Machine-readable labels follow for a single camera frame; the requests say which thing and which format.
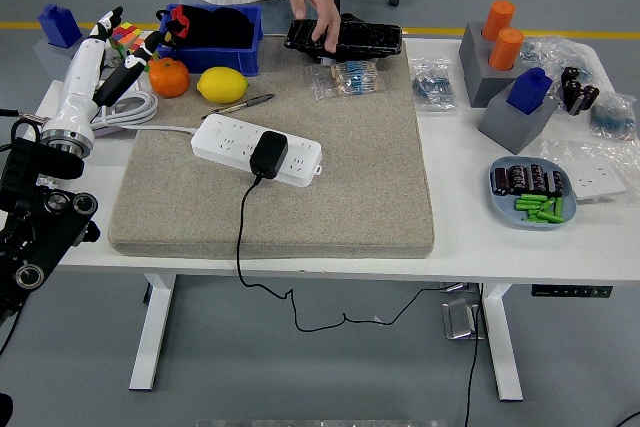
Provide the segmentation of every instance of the gray floor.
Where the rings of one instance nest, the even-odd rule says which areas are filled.
[[[50,2],[70,8],[80,22],[116,5],[125,8],[125,20],[154,22],[156,10],[176,1],[0,0],[0,22],[35,21]],[[492,1],[401,0],[392,8],[386,0],[343,0],[343,11],[403,27],[461,28],[482,20]],[[639,30],[638,0],[511,1],[518,9],[513,24],[523,29]],[[0,34],[0,108],[34,111],[50,82],[32,50],[42,34]],[[596,50],[619,92],[640,98],[640,42],[580,41]],[[3,141],[9,126],[2,124]],[[342,311],[388,319],[425,286],[268,282],[280,291],[295,288],[306,327],[334,322]],[[16,404],[10,425],[189,427],[214,418],[464,423],[473,344],[447,341],[440,315],[440,304],[455,297],[423,294],[392,327],[303,334],[287,303],[244,289],[235,278],[181,277],[155,388],[129,392],[145,285],[137,275],[56,271],[29,300],[0,358],[0,391]],[[505,297],[525,401],[497,399],[483,342],[470,425],[613,426],[640,409],[637,287],[616,287],[608,300],[538,299],[529,292],[517,286]]]

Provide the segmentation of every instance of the white wall socket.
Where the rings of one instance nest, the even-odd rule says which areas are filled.
[[[597,199],[627,191],[616,171],[604,159],[567,161],[560,167],[569,176],[577,200]]]

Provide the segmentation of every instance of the orange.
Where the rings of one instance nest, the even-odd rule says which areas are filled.
[[[179,60],[168,57],[149,61],[149,82],[163,97],[178,97],[189,89],[189,70]]]

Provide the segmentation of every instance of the table leg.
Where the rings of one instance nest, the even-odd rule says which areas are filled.
[[[171,306],[175,274],[145,274],[153,287],[142,328],[136,363],[133,366],[129,390],[151,390],[156,375],[162,337]]]
[[[484,284],[483,307],[500,400],[522,400],[502,296],[511,284]]]

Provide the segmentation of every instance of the black power adapter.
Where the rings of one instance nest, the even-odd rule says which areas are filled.
[[[264,179],[273,179],[278,175],[288,150],[286,135],[267,130],[260,136],[260,140],[249,158],[251,172]]]

